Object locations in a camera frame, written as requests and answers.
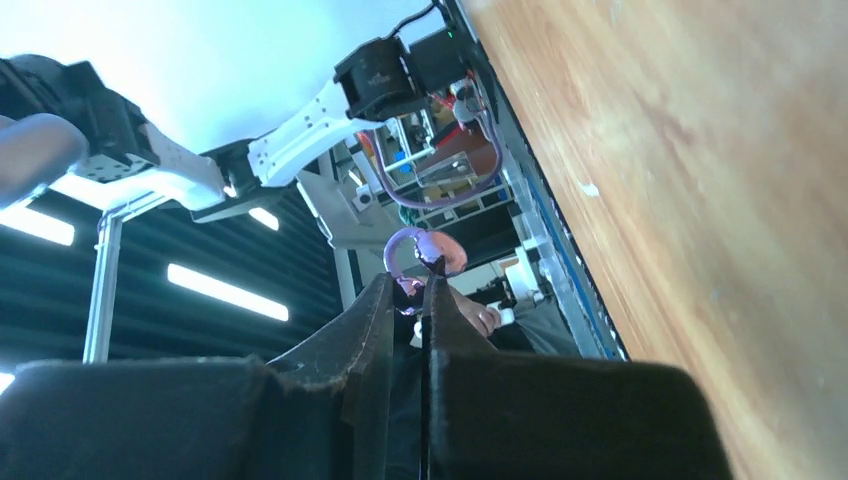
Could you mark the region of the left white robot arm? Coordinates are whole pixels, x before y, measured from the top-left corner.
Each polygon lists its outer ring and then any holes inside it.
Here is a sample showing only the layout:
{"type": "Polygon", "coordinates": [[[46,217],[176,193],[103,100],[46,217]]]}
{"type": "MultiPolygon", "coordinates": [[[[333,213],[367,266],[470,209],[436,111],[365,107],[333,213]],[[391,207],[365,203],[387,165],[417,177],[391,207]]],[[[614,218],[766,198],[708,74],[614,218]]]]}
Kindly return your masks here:
{"type": "Polygon", "coordinates": [[[308,164],[362,130],[417,110],[427,95],[412,53],[369,41],[291,119],[198,154],[107,87],[87,62],[39,55],[1,63],[1,205],[57,191],[104,211],[144,197],[175,201],[205,223],[275,202],[308,164]]]}

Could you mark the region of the blue-grey earbud case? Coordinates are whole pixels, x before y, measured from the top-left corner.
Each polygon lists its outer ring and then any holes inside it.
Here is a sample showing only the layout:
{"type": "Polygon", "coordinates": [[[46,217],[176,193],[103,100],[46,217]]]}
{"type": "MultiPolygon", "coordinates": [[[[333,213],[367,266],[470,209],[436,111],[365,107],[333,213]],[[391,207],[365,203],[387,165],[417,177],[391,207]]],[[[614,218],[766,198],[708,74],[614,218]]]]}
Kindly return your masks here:
{"type": "Polygon", "coordinates": [[[89,158],[83,133],[59,116],[1,118],[1,208],[24,206],[89,158]]]}

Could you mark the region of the purple earbud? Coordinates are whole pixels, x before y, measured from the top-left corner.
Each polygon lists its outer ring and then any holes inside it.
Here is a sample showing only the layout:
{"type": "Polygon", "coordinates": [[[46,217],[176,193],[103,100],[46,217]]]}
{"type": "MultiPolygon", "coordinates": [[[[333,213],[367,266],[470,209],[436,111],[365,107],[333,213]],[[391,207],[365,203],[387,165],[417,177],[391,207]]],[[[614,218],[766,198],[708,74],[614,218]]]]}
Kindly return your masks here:
{"type": "Polygon", "coordinates": [[[439,278],[462,273],[468,265],[468,255],[456,239],[437,230],[404,227],[390,237],[384,247],[383,263],[394,279],[394,306],[401,315],[414,316],[423,309],[425,283],[405,275],[396,262],[397,250],[407,240],[414,243],[414,255],[421,265],[439,278]]]}

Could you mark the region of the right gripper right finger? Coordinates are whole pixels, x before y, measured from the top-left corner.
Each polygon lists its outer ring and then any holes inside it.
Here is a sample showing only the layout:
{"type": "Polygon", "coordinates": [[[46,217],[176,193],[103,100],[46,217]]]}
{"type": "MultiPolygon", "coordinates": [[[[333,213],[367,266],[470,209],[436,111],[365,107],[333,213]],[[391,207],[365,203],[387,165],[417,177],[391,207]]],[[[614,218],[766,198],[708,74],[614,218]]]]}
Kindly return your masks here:
{"type": "Polygon", "coordinates": [[[422,406],[430,479],[729,479],[705,396],[661,364],[495,348],[431,276],[422,406]]]}

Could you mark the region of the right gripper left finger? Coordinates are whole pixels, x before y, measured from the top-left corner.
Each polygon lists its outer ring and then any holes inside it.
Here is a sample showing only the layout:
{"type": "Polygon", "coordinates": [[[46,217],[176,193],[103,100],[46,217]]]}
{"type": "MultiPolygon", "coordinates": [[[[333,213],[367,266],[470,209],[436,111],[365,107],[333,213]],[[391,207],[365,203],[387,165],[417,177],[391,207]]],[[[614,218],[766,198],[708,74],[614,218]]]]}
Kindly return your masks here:
{"type": "Polygon", "coordinates": [[[380,479],[393,279],[271,362],[23,366],[1,396],[5,479],[380,479]]]}

